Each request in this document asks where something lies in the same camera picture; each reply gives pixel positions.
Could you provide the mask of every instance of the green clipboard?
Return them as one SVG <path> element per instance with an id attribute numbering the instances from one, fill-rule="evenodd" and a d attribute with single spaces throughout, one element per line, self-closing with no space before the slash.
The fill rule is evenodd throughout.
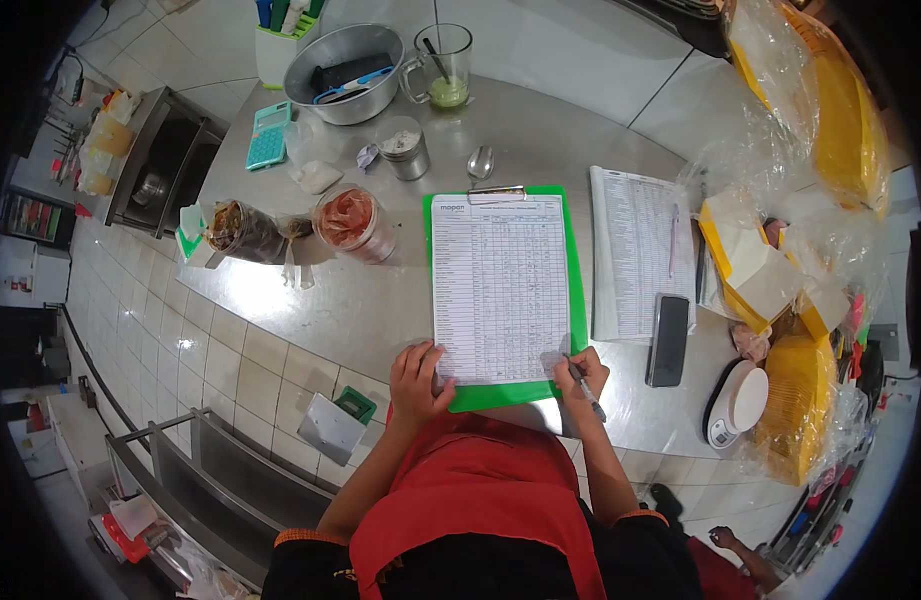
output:
<path id="1" fill-rule="evenodd" d="M 536 185 L 526 188 L 527 195 L 560 196 L 564 215 L 564 239 L 567 244 L 567 299 L 571 309 L 571 354 L 577 354 L 587 347 L 587 313 L 583 299 L 583 283 L 580 280 L 580 261 L 574 241 L 574 225 L 571 211 L 567 207 L 567 192 L 560 185 Z M 433 289 L 433 239 L 431 236 L 430 208 L 434 196 L 447 194 L 464 195 L 466 192 L 444 192 L 424 196 L 424 230 L 427 234 L 427 258 L 430 262 L 430 289 Z M 512 406 L 525 402 L 560 398 L 560 390 L 552 381 L 529 381 L 526 383 L 505 383 L 501 385 L 470 385 L 457 388 L 457 396 L 448 410 L 452 413 L 486 410 L 499 406 Z"/>

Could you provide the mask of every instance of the person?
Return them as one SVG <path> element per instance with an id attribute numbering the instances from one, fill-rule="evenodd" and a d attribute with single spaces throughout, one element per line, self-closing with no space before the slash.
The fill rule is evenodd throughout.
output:
<path id="1" fill-rule="evenodd" d="M 670 523 L 670 530 L 686 540 L 687 548 L 694 557 L 704 598 L 756 600 L 760 594 L 765 594 L 768 600 L 788 600 L 797 597 L 796 578 L 790 576 L 781 581 L 770 563 L 743 545 L 729 527 L 720 525 L 711 529 L 710 541 L 718 548 L 734 552 L 750 573 L 749 576 L 700 539 L 684 533 L 683 524 L 680 522 L 683 505 L 669 487 L 664 484 L 652 484 L 650 495 L 657 503 L 657 511 Z"/>
<path id="2" fill-rule="evenodd" d="M 278 535 L 264 600 L 701 597 L 683 537 L 638 506 L 566 358 L 554 382 L 583 441 L 589 508 L 553 435 L 447 412 L 454 381 L 431 391 L 443 353 L 428 341 L 397 356 L 386 430 L 315 531 Z M 599 398 L 597 352 L 570 361 Z"/>

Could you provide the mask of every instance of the teal calculator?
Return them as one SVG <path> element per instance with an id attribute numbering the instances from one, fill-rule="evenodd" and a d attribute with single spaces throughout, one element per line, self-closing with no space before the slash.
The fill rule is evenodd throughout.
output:
<path id="1" fill-rule="evenodd" d="M 247 170 L 256 171 L 283 162 L 284 126 L 290 122 L 290 101 L 261 108 L 254 114 L 254 134 L 247 151 Z"/>

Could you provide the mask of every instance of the black smartphone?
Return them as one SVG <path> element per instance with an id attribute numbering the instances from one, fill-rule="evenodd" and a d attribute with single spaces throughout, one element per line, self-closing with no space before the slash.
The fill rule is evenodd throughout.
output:
<path id="1" fill-rule="evenodd" d="M 682 295 L 658 294 L 653 314 L 653 343 L 646 364 L 651 388 L 680 385 L 687 351 L 687 324 L 691 302 Z"/>

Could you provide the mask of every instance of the pink pen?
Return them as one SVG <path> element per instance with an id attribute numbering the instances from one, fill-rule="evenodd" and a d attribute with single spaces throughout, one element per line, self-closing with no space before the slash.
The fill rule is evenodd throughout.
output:
<path id="1" fill-rule="evenodd" d="M 673 278 L 673 258 L 677 250 L 677 221 L 680 220 L 680 205 L 673 203 L 673 217 L 670 218 L 670 264 L 667 268 L 667 277 Z"/>

